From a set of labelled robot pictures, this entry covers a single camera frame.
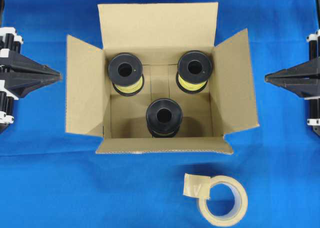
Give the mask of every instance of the black clamp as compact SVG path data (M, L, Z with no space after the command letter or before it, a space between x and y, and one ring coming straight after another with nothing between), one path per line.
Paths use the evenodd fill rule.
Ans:
M308 62L268 74L264 79L309 101L307 124L320 136L320 30L310 34L307 42Z
M23 42L15 28L0 28L0 133L15 120L15 100L62 79L59 72L21 55Z

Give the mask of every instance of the wire spool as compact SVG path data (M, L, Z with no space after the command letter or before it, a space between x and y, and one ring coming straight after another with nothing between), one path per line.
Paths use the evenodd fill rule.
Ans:
M162 98L150 104L146 111L146 123L153 137L174 137L179 131L183 113L173 100Z
M133 96L142 90L145 78L140 60L130 53L120 53L109 63L108 75L114 89L122 96Z
M207 55L200 51L190 51L180 58L175 80L183 92L198 93L206 87L212 70Z

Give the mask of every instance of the box flap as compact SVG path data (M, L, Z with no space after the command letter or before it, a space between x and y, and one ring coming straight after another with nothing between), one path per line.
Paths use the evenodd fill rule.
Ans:
M103 136L107 107L104 52L67 36L65 131Z
M222 137L105 139L97 154L145 152L218 152L232 154Z
M212 51L211 91L218 101L223 133L257 127L258 115L248 30L242 30Z
M213 46L217 2L99 4L104 48Z

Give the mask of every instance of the masking tape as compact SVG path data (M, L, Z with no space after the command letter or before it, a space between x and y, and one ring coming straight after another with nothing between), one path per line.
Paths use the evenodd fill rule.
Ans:
M186 90L188 90L188 91L197 91L197 90L199 90L200 88L202 88L203 86L205 86L205 83L207 82L207 81L205 81L205 82L202 82L202 83L199 83L199 84L189 83L189 82L184 81L184 80L181 78L180 75L178 76L178 81L179 81L180 85L181 85L184 89L186 89Z
M210 199L210 189L218 184L228 186L234 195L233 208L223 216L214 216L207 206L207 200ZM185 173L183 194L197 198L197 205L203 217L217 227L235 225L245 216L248 208L248 197L244 187L237 180L227 176L211 178Z
M128 86L128 87L122 87L122 86L119 86L119 85L116 85L115 84L115 87L120 91L120 92L123 92L123 93L133 93L133 92L136 92L138 91L142 85L143 85L143 78L141 76L141 78L139 79L138 82L136 82L135 84L131 85L131 86Z

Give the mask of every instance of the yellow wire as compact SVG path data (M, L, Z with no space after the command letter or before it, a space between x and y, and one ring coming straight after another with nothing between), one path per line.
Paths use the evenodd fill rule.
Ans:
M180 77L180 75L178 75L178 81L179 81L180 85L181 85L183 88L185 88L186 90L188 90L188 91L197 91L197 90L199 90L200 88L202 88L202 87L205 85L205 83L207 82L207 81L205 81L205 82L202 82L202 83L199 83L199 84L188 83L188 82L184 81L184 80Z
M120 92L123 92L123 93L133 93L133 92L136 92L138 91L141 87L142 87L142 84L143 84L143 79L142 79L142 76L141 78L139 79L138 82L136 82L135 84L131 85L131 86L128 86L128 87L122 87L122 86L118 86L118 85L114 85Z

